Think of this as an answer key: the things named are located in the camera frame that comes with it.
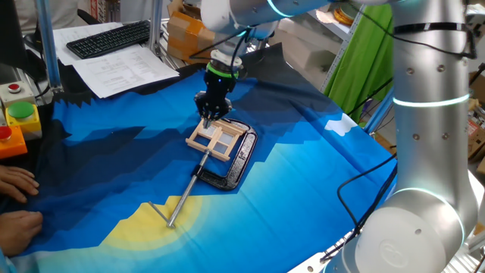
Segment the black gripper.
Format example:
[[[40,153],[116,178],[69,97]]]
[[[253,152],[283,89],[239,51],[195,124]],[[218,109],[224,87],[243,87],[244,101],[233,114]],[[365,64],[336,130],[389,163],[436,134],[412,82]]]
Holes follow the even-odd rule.
[[[202,126],[209,128],[211,121],[220,120],[232,110],[232,102],[226,99],[226,95],[233,91],[236,79],[231,74],[222,76],[207,70],[204,81],[207,86],[206,93],[197,93],[194,101],[202,119]]]

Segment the person's left hand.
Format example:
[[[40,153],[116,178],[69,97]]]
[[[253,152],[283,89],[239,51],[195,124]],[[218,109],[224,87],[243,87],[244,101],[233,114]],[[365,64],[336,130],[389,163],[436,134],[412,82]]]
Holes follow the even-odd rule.
[[[39,194],[39,183],[35,175],[18,167],[1,166],[1,194],[5,194],[20,203],[27,202],[27,194]]]

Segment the person's right hand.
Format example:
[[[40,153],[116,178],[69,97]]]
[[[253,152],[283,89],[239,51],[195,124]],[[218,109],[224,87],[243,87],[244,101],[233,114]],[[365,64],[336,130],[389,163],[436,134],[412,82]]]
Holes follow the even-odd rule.
[[[40,212],[16,211],[1,214],[1,250],[5,256],[21,254],[42,230]]]

